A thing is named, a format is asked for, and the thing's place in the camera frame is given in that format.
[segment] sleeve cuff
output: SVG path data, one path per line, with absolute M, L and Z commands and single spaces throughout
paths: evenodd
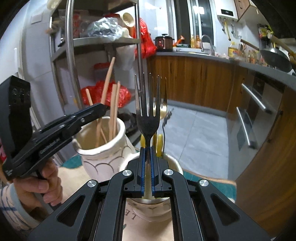
M 27 225 L 31 228 L 35 228 L 39 225 L 39 221 L 32 218 L 23 208 L 22 204 L 20 203 L 20 200 L 17 196 L 15 186 L 14 184 L 10 184 L 10 197 L 12 200 L 12 203 L 14 204 L 17 212 L 20 214 L 20 216 L 23 218 L 23 220 L 26 221 Z

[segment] tile floor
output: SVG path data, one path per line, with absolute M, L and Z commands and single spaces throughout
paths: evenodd
M 228 136 L 223 117 L 169 106 L 173 115 L 165 127 L 165 152 L 183 169 L 214 178 L 228 176 Z M 162 121 L 157 131 L 162 133 Z

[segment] gray countertop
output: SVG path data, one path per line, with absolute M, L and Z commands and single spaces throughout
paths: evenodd
M 273 69 L 270 67 L 265 67 L 257 64 L 250 64 L 246 62 L 234 61 L 234 60 L 219 58 L 219 57 L 205 55 L 205 54 L 198 54 L 198 53 L 195 54 L 195 53 L 187 53 L 187 52 L 157 52 L 156 55 L 157 56 L 194 57 L 194 58 L 203 58 L 208 60 L 220 61 L 220 62 L 229 63 L 229 64 L 237 64 L 243 68 L 247 68 L 247 69 L 259 72 L 261 74 L 264 74 L 268 77 L 271 77 L 287 85 L 294 91 L 296 91 L 296 77 L 278 69 Z

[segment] dishwasher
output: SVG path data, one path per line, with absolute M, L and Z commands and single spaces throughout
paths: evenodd
M 230 134 L 228 179 L 236 180 L 251 163 L 276 119 L 285 86 L 259 73 L 248 73 Z

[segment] water heater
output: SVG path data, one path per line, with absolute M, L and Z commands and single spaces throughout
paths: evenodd
M 238 20 L 234 0 L 215 0 L 215 7 L 218 18 Z

